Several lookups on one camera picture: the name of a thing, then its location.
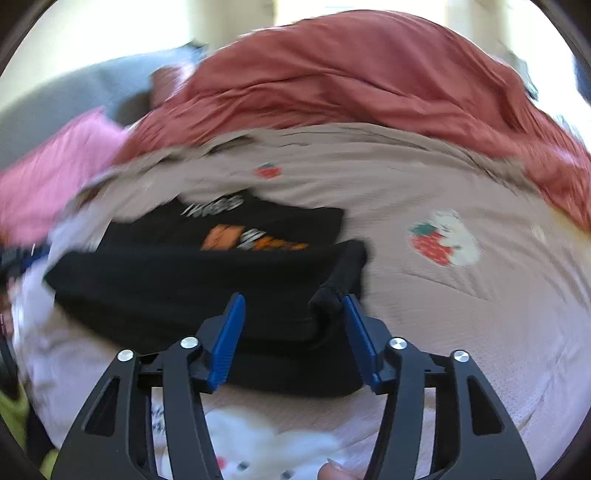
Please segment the person's right hand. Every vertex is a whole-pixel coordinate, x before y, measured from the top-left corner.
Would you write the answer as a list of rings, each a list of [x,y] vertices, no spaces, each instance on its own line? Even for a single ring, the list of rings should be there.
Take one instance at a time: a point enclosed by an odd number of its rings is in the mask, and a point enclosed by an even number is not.
[[[327,459],[321,469],[318,470],[318,480],[361,480],[355,473],[349,471],[344,466],[332,460]]]

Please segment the person's left hand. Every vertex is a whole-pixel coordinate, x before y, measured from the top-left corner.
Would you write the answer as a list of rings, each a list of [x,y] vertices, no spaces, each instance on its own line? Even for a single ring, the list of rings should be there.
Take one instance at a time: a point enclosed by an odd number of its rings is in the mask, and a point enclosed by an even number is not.
[[[0,298],[0,327],[1,334],[11,339],[14,333],[12,304],[7,294],[3,294]]]

